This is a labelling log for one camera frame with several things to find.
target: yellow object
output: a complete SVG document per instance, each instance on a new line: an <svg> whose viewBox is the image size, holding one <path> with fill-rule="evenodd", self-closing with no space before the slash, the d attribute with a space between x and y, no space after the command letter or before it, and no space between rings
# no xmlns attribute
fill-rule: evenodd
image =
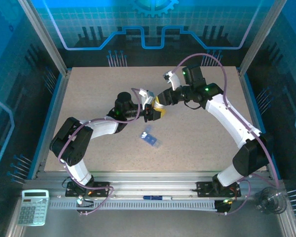
<svg viewBox="0 0 296 237"><path fill-rule="evenodd" d="M161 105L159 103L159 99L158 96L155 98L155 100L152 103L152 107L154 108L154 110L161 112L161 118L165 115L166 110L164 109L164 105Z"/></svg>

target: blue pen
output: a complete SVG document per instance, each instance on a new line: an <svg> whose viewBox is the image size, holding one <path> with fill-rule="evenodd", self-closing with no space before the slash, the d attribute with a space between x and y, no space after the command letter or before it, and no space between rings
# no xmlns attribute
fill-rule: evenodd
<svg viewBox="0 0 296 237"><path fill-rule="evenodd" d="M171 196L143 196L144 200L172 200Z"/></svg>

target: black mounting bracket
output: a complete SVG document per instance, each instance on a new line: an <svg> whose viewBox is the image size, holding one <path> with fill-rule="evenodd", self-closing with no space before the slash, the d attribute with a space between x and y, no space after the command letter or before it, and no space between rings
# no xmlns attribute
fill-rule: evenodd
<svg viewBox="0 0 296 237"><path fill-rule="evenodd" d="M109 182L93 182L92 187L108 187L107 189L87 190L78 186L75 182L68 182L66 188L66 197L78 197L83 195L86 198L106 198L109 195Z"/></svg>
<svg viewBox="0 0 296 237"><path fill-rule="evenodd" d="M197 192L198 198L233 198L235 192L237 192L237 197L241 197L240 187L237 183L216 192L213 182L196 182L196 189L193 191Z"/></svg>

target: enclosure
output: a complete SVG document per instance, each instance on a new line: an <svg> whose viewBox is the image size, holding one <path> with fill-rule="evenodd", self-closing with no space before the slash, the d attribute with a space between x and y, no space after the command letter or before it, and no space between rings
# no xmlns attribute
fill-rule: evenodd
<svg viewBox="0 0 296 237"><path fill-rule="evenodd" d="M218 62L189 59L177 71L181 84L181 69L199 65L207 83L223 88L222 63L230 102L273 136L286 211L256 209L255 194L269 186L257 176L248 178L251 188L240 183L232 210L246 195L249 201L231 216L185 208L214 201L198 197L195 183L211 181L239 148L207 111L177 104L162 119L139 118L90 141L86 166L95 180L114 186L107 203L120 206L80 217L70 207L76 198L65 197L68 174L49 150L52 138L69 117L103 118L122 91L159 94L170 87L163 74L195 53ZM158 148L140 138L147 125ZM274 184L270 165L256 174ZM44 226L18 225L21 191L28 189L49 191ZM296 1L0 0L0 236L296 236L294 190ZM135 207L143 196L171 197L178 206Z"/></svg>

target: aluminum frame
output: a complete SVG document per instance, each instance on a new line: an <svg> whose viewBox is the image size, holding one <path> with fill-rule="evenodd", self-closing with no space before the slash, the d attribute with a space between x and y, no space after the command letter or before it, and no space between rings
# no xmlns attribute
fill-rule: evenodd
<svg viewBox="0 0 296 237"><path fill-rule="evenodd" d="M64 80L64 83L61 85L61 89L57 94L57 99L53 107L52 117L50 119L52 122L48 122L46 135L44 137L44 141L38 155L37 163L39 164L39 166L37 165L35 168L35 170L37 171L37 177L35 180L27 180L23 188L47 188L50 190L50 194L52 197L63 198L62 195L64 193L64 189L61 187L61 183L63 179L67 176L67 174L65 172L44 172L42 168L44 160L47 157L46 152L48 152L48 145L46 145L46 141L53 135L57 117L59 115L61 107L61 102L65 94L67 82L69 79L69 77L67 76L67 68L32 3L27 0L18 1L23 7L27 17L32 23L36 33L42 40L58 70L64 77L66 77L66 80ZM274 5L268 12L268 15L266 16L259 32L257 33L240 66L241 77L243 77L245 72L247 71L261 44L266 38L269 30L271 29L276 18L281 12L285 2L286 0L276 0ZM172 195L174 199L196 199L196 193L191 190L195 188L195 182L210 181L212 176L216 173L217 172L98 172L93 173L93 175L98 181L105 180L111 182L116 187L116 192L113 198L117 199L137 199L146 193L149 193L150 195L160 193L162 193L163 195ZM267 172L262 172L261 174L265 177L268 177ZM265 186L265 184L261 180L257 180L255 178L251 179L250 181L252 184L253 194L256 191L261 190L261 188ZM241 184L241 190L243 194L245 194L248 190L247 185ZM18 228L15 229L15 219L18 208L19 202L16 205L16 211L11 219L11 224L9 226L7 236L12 236L11 234L20 236L22 234L22 230L24 230L19 230ZM279 215L279 221L282 224L282 232L284 235L296 237L296 220L294 220L294 216L290 213L290 204L289 208L290 209L288 209L286 212Z"/></svg>
<svg viewBox="0 0 296 237"><path fill-rule="evenodd" d="M23 8L26 16L28 17L30 23L34 27L38 37L44 44L48 54L50 55L51 59L54 61L57 69L59 70L60 74L65 77L67 75L67 67L57 50L56 45L54 44L53 40L51 39L47 29L45 28L42 20L39 17L38 12L36 11L35 7L33 6L30 0L18 0L21 7Z"/></svg>
<svg viewBox="0 0 296 237"><path fill-rule="evenodd" d="M256 34L248 52L246 53L242 63L240 65L240 76L244 76L250 64L252 63L254 57L256 56L258 50L263 44L265 38L269 34L274 22L281 13L287 0L275 0L274 4L267 13L258 33Z"/></svg>

